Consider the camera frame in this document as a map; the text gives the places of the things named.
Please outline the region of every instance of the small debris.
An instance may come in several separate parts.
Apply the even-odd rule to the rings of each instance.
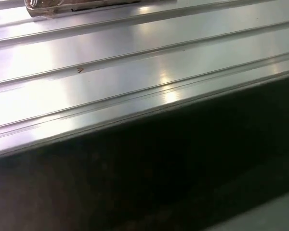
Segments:
[[[77,72],[78,72],[78,73],[81,73],[82,71],[83,71],[83,68],[77,67]]]

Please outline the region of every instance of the corrugated metal surface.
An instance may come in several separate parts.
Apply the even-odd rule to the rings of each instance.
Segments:
[[[0,0],[0,155],[289,73],[289,0],[31,18]]]

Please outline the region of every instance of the metal groove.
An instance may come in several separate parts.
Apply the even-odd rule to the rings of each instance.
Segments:
[[[131,57],[135,57],[135,56],[141,56],[141,55],[145,55],[145,54],[149,54],[149,53],[175,49],[178,47],[183,47],[183,46],[188,46],[188,45],[199,45],[199,44],[210,43],[210,42],[222,42],[225,40],[235,40],[235,39],[239,39],[242,37],[246,38],[246,37],[255,36],[258,34],[262,34],[262,33],[267,33],[267,32],[271,32],[271,31],[277,31],[277,30],[282,30],[282,29],[287,29],[287,28],[289,28],[289,21],[277,23],[277,24],[272,24],[272,25],[254,27],[251,29],[235,31],[235,32],[227,33],[227,34],[208,37],[208,38],[200,38],[200,39],[196,39],[196,40],[185,41],[185,42],[181,42],[181,43],[171,44],[168,46],[157,47],[157,48],[139,51],[139,52],[134,52],[134,53],[127,53],[124,55],[114,56],[114,57],[101,59],[101,60],[95,60],[92,62],[86,62],[86,63],[82,63],[82,64],[76,64],[73,66],[54,69],[51,71],[38,73],[38,74],[30,75],[30,76],[24,76],[24,77],[15,78],[15,79],[4,80],[4,81],[0,81],[0,87],[2,87],[4,85],[13,84],[13,83],[16,83],[19,81],[28,81],[28,80],[32,80],[32,79],[36,79],[36,78],[41,78],[44,76],[58,74],[60,72],[66,71],[66,70],[76,69],[80,66],[87,68],[88,66],[92,66],[92,65],[98,65],[101,63],[113,62],[113,61],[116,61],[119,59],[123,60],[123,59],[131,58]]]
[[[108,21],[101,21],[97,23],[89,23],[80,26],[66,27],[56,30],[46,30],[40,33],[27,34],[18,37],[0,39],[0,48],[15,45],[19,42],[22,44],[48,41],[50,39],[60,39],[82,34],[88,34],[104,30],[107,26],[118,27],[120,24],[124,26],[133,26],[137,24],[150,23],[159,20],[166,20],[176,17],[188,16],[198,13],[208,13],[222,9],[229,9],[241,6],[253,5],[261,2],[268,2],[273,0],[227,0],[218,3],[210,3],[196,6],[188,6],[178,9],[166,10],[157,13],[147,13],[126,18],[118,18]]]
[[[260,68],[260,67],[264,67],[264,66],[267,66],[267,65],[270,65],[270,64],[275,64],[275,63],[279,63],[279,62],[283,62],[283,61],[287,61],[287,60],[289,60],[289,52],[281,54],[281,55],[277,55],[277,56],[272,56],[272,57],[269,57],[269,58],[261,59],[261,60],[248,62],[248,63],[245,63],[245,64],[239,64],[239,65],[236,65],[236,66],[231,66],[231,67],[224,68],[224,69],[221,69],[221,70],[216,70],[216,71],[204,73],[204,74],[198,75],[198,76],[191,76],[191,77],[183,78],[183,79],[180,79],[180,80],[177,80],[177,81],[172,81],[172,82],[169,82],[169,83],[160,84],[160,85],[156,85],[156,86],[145,88],[145,89],[128,92],[128,93],[125,93],[125,94],[122,94],[122,95],[116,95],[114,97],[105,98],[105,99],[102,99],[102,100],[98,100],[98,101],[94,101],[94,102],[90,102],[90,103],[86,103],[86,104],[77,105],[75,107],[70,107],[70,108],[67,108],[67,109],[64,109],[64,110],[55,111],[55,112],[52,112],[52,113],[48,113],[48,114],[44,114],[44,115],[28,118],[28,119],[25,119],[25,120],[15,121],[13,123],[2,125],[2,126],[0,126],[0,128],[6,127],[6,126],[10,126],[10,125],[19,125],[19,124],[27,123],[27,122],[34,121],[34,120],[37,120],[37,119],[40,119],[40,118],[43,118],[43,117],[53,116],[53,115],[58,114],[58,113],[68,113],[70,111],[73,111],[73,110],[76,110],[76,109],[80,109],[80,108],[89,107],[89,109],[82,111],[81,114],[86,113],[88,111],[92,111],[92,110],[100,110],[101,108],[107,108],[107,107],[110,107],[111,105],[127,102],[129,100],[134,100],[134,99],[137,99],[139,97],[144,97],[145,95],[160,94],[160,92],[166,91],[166,90],[158,90],[158,89],[162,89],[165,86],[175,85],[175,86],[170,87],[169,89],[167,89],[167,90],[170,90],[172,88],[183,87],[183,86],[187,86],[187,85],[191,85],[191,84],[195,84],[195,83],[200,83],[201,81],[208,81],[208,80],[211,80],[211,79],[214,79],[214,78],[219,78],[219,77],[223,77],[223,76],[227,76],[227,75],[233,75],[233,74],[237,74],[237,73],[240,73],[240,72],[246,72],[246,71],[249,71],[249,70],[252,70],[252,69],[257,69],[257,68]]]

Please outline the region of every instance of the shiny metal surface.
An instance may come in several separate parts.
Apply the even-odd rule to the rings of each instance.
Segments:
[[[289,74],[289,0],[0,6],[0,155]]]

